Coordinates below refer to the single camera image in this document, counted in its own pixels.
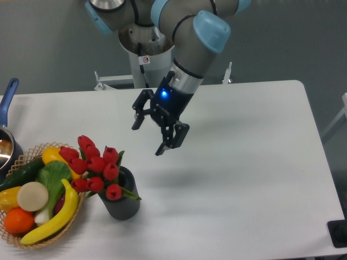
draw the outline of cooking pot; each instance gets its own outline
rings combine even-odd
[[[10,80],[0,103],[0,183],[4,181],[18,157],[23,154],[22,148],[7,129],[8,110],[18,84],[18,79]]]

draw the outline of wicker basket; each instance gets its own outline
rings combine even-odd
[[[58,142],[54,142],[52,144],[41,144],[41,145],[35,146],[35,148],[29,149],[29,151],[25,152],[24,155],[21,155],[19,157],[19,159],[16,160],[15,164],[12,165],[11,170],[9,171],[8,175],[12,174],[16,169],[20,168],[22,165],[27,164],[28,162],[40,157],[43,150],[46,149],[47,147],[50,147],[50,146],[55,146],[55,147],[66,146],[66,147],[72,148],[68,144],[63,144],[63,143],[58,143]],[[33,244],[33,245],[22,245],[20,242],[22,237],[18,237],[18,236],[14,236],[12,234],[9,234],[5,230],[4,218],[6,216],[6,212],[2,211],[2,210],[0,210],[0,236],[8,244],[14,245],[15,247],[21,248],[21,249],[38,249],[38,248],[43,248],[45,246],[51,245],[52,243],[58,241],[62,236],[64,236],[66,234],[66,232],[70,229],[70,227],[72,226],[74,221],[76,220],[76,217],[77,217],[77,215],[81,209],[81,205],[82,205],[83,201],[85,200],[85,194],[80,193],[79,198],[80,198],[80,200],[79,200],[79,204],[78,204],[75,215],[70,220],[70,222],[58,233],[58,235],[56,235],[53,238],[42,240],[42,241],[40,241],[36,244]]]

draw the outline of black vase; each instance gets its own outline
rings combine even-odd
[[[127,190],[139,195],[136,188],[135,178],[131,171],[121,166],[119,169],[119,185]],[[121,197],[117,200],[109,200],[105,193],[98,194],[102,202],[105,204],[110,215],[118,220],[126,220],[136,214],[140,208],[140,200]]]

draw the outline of blue led light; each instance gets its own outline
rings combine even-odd
[[[163,97],[163,98],[166,98],[167,96],[168,96],[168,93],[166,92],[165,89],[163,89],[163,91],[162,91],[162,97]]]

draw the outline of warning sticker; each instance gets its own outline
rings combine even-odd
[[[150,63],[150,57],[148,55],[139,57],[140,65],[146,65]]]

